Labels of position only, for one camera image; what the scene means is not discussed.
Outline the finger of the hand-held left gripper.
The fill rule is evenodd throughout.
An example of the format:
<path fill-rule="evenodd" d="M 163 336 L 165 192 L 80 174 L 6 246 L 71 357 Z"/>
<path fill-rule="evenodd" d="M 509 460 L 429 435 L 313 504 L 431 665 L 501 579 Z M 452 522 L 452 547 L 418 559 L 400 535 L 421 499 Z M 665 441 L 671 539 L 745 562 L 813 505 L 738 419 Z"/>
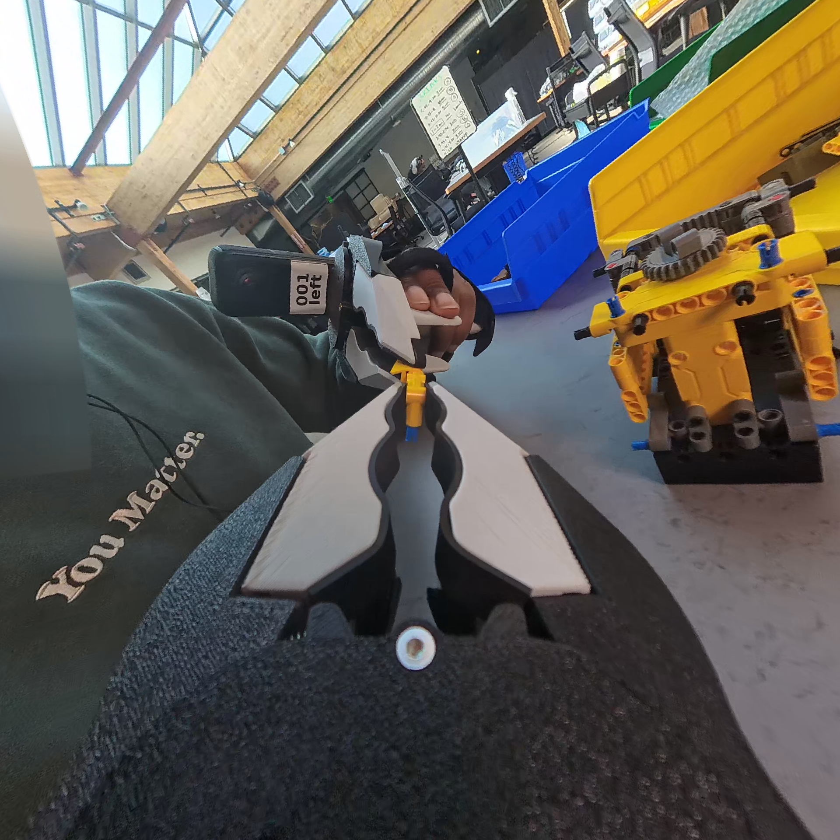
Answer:
<path fill-rule="evenodd" d="M 354 309 L 363 313 L 380 348 L 406 365 L 418 366 L 413 341 L 421 336 L 399 279 L 355 272 Z"/>
<path fill-rule="evenodd" d="M 429 344 L 445 330 L 446 327 L 387 329 L 383 343 L 371 327 L 349 327 L 345 331 L 344 355 L 358 382 L 374 389 L 386 389 L 397 381 L 398 374 L 391 373 L 397 362 L 408 365 L 410 361 L 424 361 L 420 372 L 434 378 L 445 373 L 449 363 L 442 356 L 429 353 Z"/>

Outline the person's left hand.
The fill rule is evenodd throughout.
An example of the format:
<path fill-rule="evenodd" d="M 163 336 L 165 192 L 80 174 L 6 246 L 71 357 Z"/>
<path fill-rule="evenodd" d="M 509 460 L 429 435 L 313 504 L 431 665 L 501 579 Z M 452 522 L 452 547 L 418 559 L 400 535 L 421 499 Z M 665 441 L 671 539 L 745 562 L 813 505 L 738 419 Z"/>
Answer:
<path fill-rule="evenodd" d="M 436 269 L 417 269 L 401 276 L 402 286 L 412 310 L 459 324 L 436 323 L 429 327 L 428 352 L 443 358 L 453 354 L 467 340 L 476 316 L 476 291 L 456 269 L 453 288 L 447 289 Z"/>

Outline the black cart white bags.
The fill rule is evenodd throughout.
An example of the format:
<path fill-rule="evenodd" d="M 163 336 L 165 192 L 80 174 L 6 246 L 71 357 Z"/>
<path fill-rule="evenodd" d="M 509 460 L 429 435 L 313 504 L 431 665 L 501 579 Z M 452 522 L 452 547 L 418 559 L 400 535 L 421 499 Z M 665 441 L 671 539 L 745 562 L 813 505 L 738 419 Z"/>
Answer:
<path fill-rule="evenodd" d="M 567 56 L 547 69 L 549 110 L 559 129 L 572 129 L 577 123 L 597 129 L 614 111 L 628 107 L 633 83 L 634 71 L 625 58 L 585 72 L 578 60 Z"/>

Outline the wooden desk clear plastic cover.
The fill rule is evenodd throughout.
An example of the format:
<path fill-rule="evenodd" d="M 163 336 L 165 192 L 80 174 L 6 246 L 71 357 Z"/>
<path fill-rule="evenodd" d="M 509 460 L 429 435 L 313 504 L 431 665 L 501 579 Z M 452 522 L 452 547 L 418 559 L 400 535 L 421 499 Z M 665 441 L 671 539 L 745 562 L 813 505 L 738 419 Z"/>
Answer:
<path fill-rule="evenodd" d="M 480 179 L 488 177 L 487 172 L 501 165 L 508 157 L 523 148 L 524 141 L 547 119 L 547 114 L 539 113 L 529 119 L 515 131 L 505 129 L 485 137 L 486 133 L 476 131 L 462 143 L 457 153 L 465 162 L 465 171 L 453 176 L 445 188 L 445 194 L 452 196 L 468 183 L 480 186 Z"/>

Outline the heap of assorted lego parts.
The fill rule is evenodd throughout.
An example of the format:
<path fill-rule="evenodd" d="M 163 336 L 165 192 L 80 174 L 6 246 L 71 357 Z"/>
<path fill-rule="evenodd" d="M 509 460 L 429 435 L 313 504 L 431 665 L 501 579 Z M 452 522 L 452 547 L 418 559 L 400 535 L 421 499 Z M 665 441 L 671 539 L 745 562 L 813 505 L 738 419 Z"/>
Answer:
<path fill-rule="evenodd" d="M 803 134 L 798 139 L 785 145 L 779 152 L 782 159 L 787 159 L 793 154 L 808 149 L 816 144 L 821 149 L 825 142 L 836 137 L 839 131 L 839 119 L 825 123 L 810 132 Z"/>

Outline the whiteboard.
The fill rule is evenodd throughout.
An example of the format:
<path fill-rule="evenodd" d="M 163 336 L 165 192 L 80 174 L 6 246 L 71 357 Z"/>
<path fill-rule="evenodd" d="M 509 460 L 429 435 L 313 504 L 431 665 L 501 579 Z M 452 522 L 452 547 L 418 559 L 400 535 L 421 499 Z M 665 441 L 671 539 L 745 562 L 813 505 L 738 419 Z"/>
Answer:
<path fill-rule="evenodd" d="M 476 132 L 476 122 L 448 66 L 442 66 L 411 99 L 411 107 L 441 160 Z"/>

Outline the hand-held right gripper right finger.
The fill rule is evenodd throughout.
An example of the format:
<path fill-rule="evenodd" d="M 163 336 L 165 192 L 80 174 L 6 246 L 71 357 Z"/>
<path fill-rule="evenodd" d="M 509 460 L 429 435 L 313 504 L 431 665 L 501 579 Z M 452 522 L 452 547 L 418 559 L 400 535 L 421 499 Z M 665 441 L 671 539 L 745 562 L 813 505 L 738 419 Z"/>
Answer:
<path fill-rule="evenodd" d="M 531 470 L 529 453 L 443 386 L 429 386 L 433 471 L 444 491 L 437 574 L 450 592 L 489 597 L 487 572 L 517 597 L 589 594 L 592 584 Z"/>

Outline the yellow lego vehicle model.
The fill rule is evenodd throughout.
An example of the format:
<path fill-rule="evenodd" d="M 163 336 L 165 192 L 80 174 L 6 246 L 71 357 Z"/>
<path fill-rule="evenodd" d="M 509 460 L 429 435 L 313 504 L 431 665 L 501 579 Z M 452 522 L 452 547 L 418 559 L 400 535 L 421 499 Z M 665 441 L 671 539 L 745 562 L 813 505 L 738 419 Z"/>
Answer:
<path fill-rule="evenodd" d="M 793 202 L 828 173 L 778 179 L 642 234 L 593 275 L 613 293 L 574 338 L 609 337 L 633 449 L 667 485 L 823 482 L 821 442 L 838 424 L 814 403 L 838 398 L 838 348 L 817 275 L 838 242 L 799 226 Z"/>

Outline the yellow plastic bin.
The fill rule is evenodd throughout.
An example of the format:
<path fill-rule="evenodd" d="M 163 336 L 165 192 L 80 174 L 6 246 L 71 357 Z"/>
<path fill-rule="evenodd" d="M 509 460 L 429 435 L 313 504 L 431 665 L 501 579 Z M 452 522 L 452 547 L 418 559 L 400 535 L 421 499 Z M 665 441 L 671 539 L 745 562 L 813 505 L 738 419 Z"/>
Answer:
<path fill-rule="evenodd" d="M 838 249 L 838 134 L 779 155 L 838 113 L 839 3 L 812 2 L 591 179 L 603 260 L 774 178 L 815 178 L 791 200 L 795 228 Z"/>

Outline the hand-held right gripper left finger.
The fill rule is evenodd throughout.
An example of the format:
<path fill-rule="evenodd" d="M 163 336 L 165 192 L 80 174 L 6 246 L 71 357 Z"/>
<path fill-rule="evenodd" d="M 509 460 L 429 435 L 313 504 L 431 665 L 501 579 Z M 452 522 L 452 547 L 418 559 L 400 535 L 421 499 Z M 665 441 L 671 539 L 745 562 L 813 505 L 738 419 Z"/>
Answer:
<path fill-rule="evenodd" d="M 403 386 L 393 383 L 303 456 L 241 584 L 247 595 L 323 597 L 385 544 L 400 468 Z"/>

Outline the bubble wrap sheet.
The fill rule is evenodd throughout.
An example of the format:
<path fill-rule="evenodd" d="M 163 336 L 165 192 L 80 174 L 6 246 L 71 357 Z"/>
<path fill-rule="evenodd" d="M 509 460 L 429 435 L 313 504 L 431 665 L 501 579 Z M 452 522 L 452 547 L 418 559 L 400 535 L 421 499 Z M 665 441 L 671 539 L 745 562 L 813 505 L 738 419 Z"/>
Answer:
<path fill-rule="evenodd" d="M 740 20 L 733 26 L 720 24 L 715 27 L 666 88 L 652 98 L 648 114 L 652 118 L 666 119 L 676 113 L 784 25 L 767 15 L 752 21 L 750 26 Z"/>

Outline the black office chair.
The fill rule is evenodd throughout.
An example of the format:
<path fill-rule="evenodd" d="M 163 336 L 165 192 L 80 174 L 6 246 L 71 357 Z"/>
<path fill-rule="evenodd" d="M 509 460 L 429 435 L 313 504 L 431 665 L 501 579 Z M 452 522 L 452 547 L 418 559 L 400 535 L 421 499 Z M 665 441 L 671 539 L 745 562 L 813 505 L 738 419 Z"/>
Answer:
<path fill-rule="evenodd" d="M 463 224 L 456 201 L 446 194 L 446 184 L 432 165 L 408 178 L 407 197 L 428 233 L 449 237 Z"/>
<path fill-rule="evenodd" d="M 658 68 L 656 38 L 625 1 L 610 1 L 605 7 L 607 22 L 626 41 L 635 85 L 640 85 Z"/>

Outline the blue plastic bin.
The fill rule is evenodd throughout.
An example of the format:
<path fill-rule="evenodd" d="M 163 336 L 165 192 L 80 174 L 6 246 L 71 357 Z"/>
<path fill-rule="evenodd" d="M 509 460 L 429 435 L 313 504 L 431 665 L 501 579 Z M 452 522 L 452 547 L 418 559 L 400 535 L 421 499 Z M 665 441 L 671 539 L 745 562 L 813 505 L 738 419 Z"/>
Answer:
<path fill-rule="evenodd" d="M 645 99 L 534 165 L 440 250 L 496 313 L 539 309 L 598 249 L 591 179 L 648 130 Z"/>

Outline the green plastic bin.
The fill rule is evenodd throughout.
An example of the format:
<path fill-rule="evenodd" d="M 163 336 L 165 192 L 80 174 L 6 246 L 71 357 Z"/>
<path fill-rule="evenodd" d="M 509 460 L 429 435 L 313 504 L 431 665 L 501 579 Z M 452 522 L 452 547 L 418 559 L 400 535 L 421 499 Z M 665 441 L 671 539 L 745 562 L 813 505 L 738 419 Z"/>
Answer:
<path fill-rule="evenodd" d="M 811 4 L 739 2 L 708 34 L 633 88 L 631 107 L 647 102 L 657 117 L 665 119 L 674 114 Z"/>

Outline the wooden support post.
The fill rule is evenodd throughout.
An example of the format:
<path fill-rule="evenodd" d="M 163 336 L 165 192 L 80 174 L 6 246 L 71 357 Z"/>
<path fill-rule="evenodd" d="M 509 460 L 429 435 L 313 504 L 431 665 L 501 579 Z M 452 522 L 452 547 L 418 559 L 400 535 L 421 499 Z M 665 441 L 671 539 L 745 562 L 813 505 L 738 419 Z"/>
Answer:
<path fill-rule="evenodd" d="M 562 11 L 563 2 L 545 0 L 542 1 L 542 5 L 546 12 L 560 56 L 565 57 L 571 52 L 571 33 Z"/>

